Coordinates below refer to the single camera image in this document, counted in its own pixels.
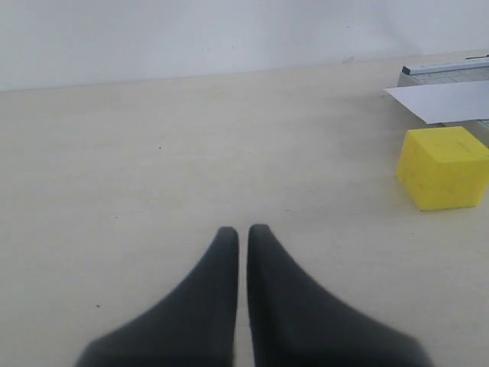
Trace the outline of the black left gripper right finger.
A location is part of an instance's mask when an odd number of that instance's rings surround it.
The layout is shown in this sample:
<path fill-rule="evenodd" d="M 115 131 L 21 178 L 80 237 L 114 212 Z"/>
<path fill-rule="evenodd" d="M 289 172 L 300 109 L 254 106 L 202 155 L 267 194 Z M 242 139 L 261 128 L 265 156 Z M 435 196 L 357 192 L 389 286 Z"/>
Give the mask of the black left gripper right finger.
<path fill-rule="evenodd" d="M 413 337 L 350 307 L 309 276 L 269 226 L 248 232 L 256 366 L 431 366 Z"/>

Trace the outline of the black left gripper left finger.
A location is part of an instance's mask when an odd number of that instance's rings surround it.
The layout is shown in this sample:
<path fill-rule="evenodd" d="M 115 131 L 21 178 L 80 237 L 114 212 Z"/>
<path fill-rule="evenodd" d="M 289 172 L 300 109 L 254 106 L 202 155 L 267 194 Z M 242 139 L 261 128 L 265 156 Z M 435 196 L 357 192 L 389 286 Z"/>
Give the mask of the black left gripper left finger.
<path fill-rule="evenodd" d="M 239 242 L 220 228 L 194 269 L 164 299 L 92 341 L 78 366 L 233 366 Z"/>

